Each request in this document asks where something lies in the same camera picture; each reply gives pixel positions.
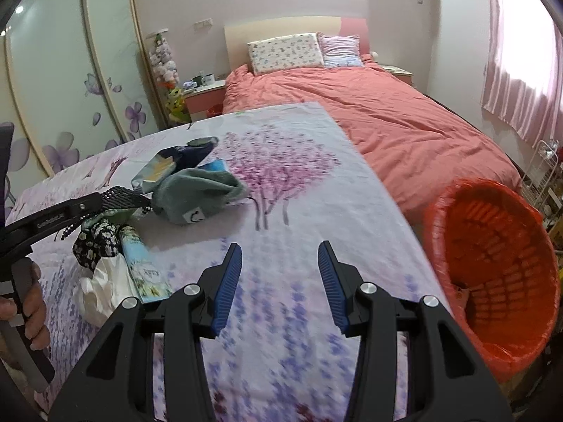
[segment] crumpled white plastic bag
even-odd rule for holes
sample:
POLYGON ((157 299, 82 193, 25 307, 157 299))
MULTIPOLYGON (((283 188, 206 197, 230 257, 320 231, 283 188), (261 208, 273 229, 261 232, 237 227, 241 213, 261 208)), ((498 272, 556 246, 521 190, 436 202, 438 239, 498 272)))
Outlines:
POLYGON ((139 297, 121 254, 102 257, 91 278, 79 279, 74 296, 82 317, 96 327, 101 327, 125 298, 139 297))

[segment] sliding wardrobe door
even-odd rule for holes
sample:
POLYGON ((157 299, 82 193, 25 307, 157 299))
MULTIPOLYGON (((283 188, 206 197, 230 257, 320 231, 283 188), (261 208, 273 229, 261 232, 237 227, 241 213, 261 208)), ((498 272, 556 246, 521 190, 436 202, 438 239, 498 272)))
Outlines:
POLYGON ((83 1, 92 55, 122 134, 130 141, 157 132, 160 114, 143 64, 131 0, 83 1))
POLYGON ((22 122, 54 173, 119 144, 89 51, 81 0, 22 0, 7 61, 22 122))
POLYGON ((13 128, 12 150, 4 191, 5 217, 8 217, 19 194, 27 187, 44 180, 47 174, 27 139, 20 123, 18 109, 13 102, 6 64, 5 41, 5 36, 0 37, 0 103, 2 104, 0 106, 0 125, 13 128))

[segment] hand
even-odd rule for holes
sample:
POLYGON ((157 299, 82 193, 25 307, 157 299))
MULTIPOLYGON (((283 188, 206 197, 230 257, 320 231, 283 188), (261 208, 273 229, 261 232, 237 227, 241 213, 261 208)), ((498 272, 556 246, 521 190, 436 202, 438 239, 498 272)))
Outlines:
MULTIPOLYGON (((43 294, 38 280, 41 270, 33 263, 33 285, 24 300, 24 315, 28 317, 25 323, 25 336, 32 340, 31 349, 39 351, 46 348, 51 342, 48 328, 45 326, 47 306, 43 301, 43 294)), ((0 296, 0 320, 8 321, 16 315, 16 304, 0 296)))

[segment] floral pillow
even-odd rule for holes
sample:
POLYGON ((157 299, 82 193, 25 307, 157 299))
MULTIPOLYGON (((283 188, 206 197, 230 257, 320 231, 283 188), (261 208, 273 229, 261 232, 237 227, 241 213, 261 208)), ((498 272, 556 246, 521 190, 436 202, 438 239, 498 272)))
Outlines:
POLYGON ((248 44, 248 54, 255 75, 292 68, 323 68, 316 33, 280 36, 248 44))
POLYGON ((364 66, 360 58, 359 36, 328 36, 317 33, 324 65, 327 68, 364 66))

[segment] green beanie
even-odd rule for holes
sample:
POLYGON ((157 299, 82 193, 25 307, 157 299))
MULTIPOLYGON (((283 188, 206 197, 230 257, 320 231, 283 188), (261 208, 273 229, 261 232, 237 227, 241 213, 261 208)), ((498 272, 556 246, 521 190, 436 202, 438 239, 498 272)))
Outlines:
POLYGON ((168 176, 153 192, 153 209, 170 222, 199 222, 245 198, 247 186, 229 172, 187 168, 168 176))

